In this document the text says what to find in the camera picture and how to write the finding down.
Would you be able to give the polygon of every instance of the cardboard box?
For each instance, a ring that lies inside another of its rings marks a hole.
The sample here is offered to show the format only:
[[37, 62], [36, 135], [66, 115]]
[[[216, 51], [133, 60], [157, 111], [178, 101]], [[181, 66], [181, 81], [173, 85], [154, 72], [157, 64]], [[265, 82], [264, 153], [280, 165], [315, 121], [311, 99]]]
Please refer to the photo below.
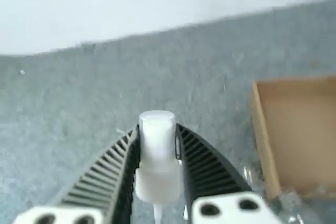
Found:
[[254, 83], [250, 109], [267, 198], [336, 198], [336, 77]]

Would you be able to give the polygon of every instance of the plastic bag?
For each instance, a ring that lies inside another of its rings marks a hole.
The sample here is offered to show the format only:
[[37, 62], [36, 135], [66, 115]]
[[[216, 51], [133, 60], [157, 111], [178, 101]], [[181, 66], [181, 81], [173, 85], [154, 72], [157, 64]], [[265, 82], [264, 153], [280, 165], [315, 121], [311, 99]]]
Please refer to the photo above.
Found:
[[281, 203], [278, 216], [284, 224], [322, 224], [320, 216], [301, 200], [296, 191], [286, 191], [278, 199]]
[[262, 179], [259, 161], [242, 161], [240, 163], [239, 173], [252, 191], [265, 198], [265, 185]]

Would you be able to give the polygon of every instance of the white pump cap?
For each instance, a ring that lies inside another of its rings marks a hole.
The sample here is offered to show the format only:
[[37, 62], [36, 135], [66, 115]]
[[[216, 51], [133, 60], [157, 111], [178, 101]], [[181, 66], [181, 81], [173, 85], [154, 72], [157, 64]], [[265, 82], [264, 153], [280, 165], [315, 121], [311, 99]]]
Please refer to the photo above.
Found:
[[141, 163], [158, 169], [175, 161], [175, 115], [169, 111], [140, 114]]
[[135, 174], [135, 192], [154, 205], [160, 222], [162, 206], [181, 193], [180, 167], [175, 157], [175, 115], [169, 111], [147, 111], [139, 117], [141, 161]]

